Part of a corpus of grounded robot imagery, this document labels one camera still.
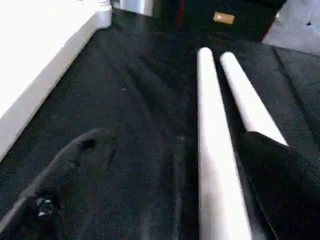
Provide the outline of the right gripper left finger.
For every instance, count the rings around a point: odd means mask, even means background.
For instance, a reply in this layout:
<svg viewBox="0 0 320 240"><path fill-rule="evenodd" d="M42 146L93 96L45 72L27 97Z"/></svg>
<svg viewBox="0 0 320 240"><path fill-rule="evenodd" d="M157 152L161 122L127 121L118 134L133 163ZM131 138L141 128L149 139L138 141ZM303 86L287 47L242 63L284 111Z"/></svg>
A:
<svg viewBox="0 0 320 240"><path fill-rule="evenodd" d="M50 164L21 192L0 220L0 238L11 240L27 222L27 217L51 219L63 207L62 187L83 165L80 156L98 146L104 129L92 129L64 146Z"/></svg>

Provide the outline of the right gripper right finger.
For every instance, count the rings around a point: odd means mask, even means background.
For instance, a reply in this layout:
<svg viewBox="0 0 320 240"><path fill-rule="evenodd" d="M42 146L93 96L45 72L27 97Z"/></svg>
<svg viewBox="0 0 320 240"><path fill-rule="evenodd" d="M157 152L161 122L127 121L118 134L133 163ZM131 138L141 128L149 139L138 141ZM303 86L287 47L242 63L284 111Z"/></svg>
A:
<svg viewBox="0 0 320 240"><path fill-rule="evenodd" d="M258 132L237 142L260 208L279 240L320 238L320 160Z"/></svg>

